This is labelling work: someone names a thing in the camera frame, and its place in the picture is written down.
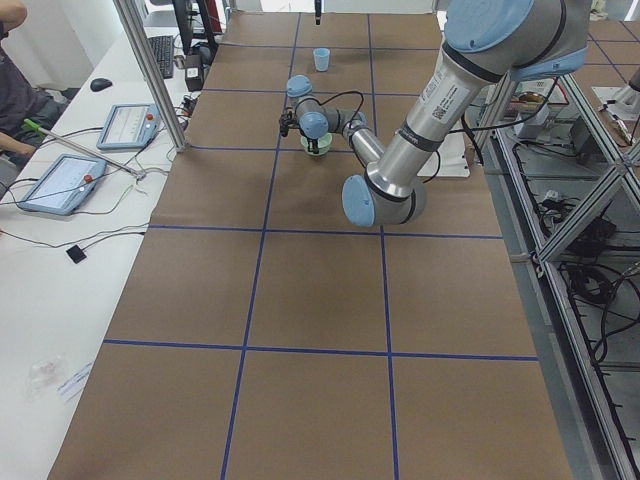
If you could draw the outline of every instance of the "keyboard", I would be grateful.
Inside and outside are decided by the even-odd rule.
[[[173,36],[160,35],[158,37],[150,37],[148,40],[153,55],[156,57],[156,62],[160,67],[162,78],[173,77]]]

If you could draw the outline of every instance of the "white desk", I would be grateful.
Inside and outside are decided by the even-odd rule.
[[[174,29],[147,29],[148,35],[174,34]],[[113,86],[91,92],[96,77]],[[175,69],[166,81],[174,105],[187,94],[183,72]],[[96,67],[87,83],[67,108],[54,131],[59,134],[104,124],[116,103],[153,102],[124,34]],[[98,133],[76,136],[74,141],[95,149]],[[20,178],[39,178],[62,153],[72,150],[57,143],[42,147]],[[166,131],[140,155],[144,167],[168,170],[173,154]],[[123,162],[132,153],[110,154]],[[109,215],[74,215],[52,218],[22,212],[13,205],[0,206],[0,228],[33,240],[63,243],[140,225],[149,220],[166,177],[149,173],[140,183],[146,194],[132,190]],[[103,179],[81,210],[110,210],[133,182],[124,172]],[[16,186],[21,198],[28,185]],[[10,201],[6,195],[1,203]],[[64,356],[66,376],[72,376],[96,357],[142,236],[127,235],[101,242],[87,250],[87,259],[75,265],[66,255],[68,247],[52,249],[0,234],[0,478],[42,480],[60,449],[80,395],[68,403],[55,386],[33,401],[25,396],[31,365]],[[79,242],[80,246],[89,242]]]

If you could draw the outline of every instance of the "person's arm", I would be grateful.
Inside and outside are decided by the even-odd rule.
[[[23,157],[31,158],[31,155],[36,151],[36,147],[27,143],[22,143],[14,138],[11,138],[6,133],[0,132],[0,151],[6,150],[12,153],[17,153]]]
[[[21,0],[0,0],[0,34],[22,25],[27,18],[27,7]]]

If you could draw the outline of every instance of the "gray shirt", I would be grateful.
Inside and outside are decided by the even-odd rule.
[[[0,39],[6,36],[0,22]],[[39,96],[0,46],[0,132],[14,136],[22,121],[42,107],[40,103]]]

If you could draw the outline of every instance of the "blue joint cap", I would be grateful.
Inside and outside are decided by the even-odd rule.
[[[530,67],[511,70],[510,77],[514,82],[540,80],[575,72],[587,60],[587,47],[564,55],[548,62],[538,63]]]
[[[287,81],[287,95],[289,98],[300,98],[313,90],[311,80],[304,75],[296,75]]]
[[[444,37],[461,53],[476,53],[503,42],[524,23],[534,0],[453,0]]]
[[[371,227],[376,219],[373,197],[362,175],[353,175],[342,187],[342,209],[357,227]]]
[[[329,121],[320,112],[307,112],[298,121],[300,128],[312,140],[324,137],[329,133]]]

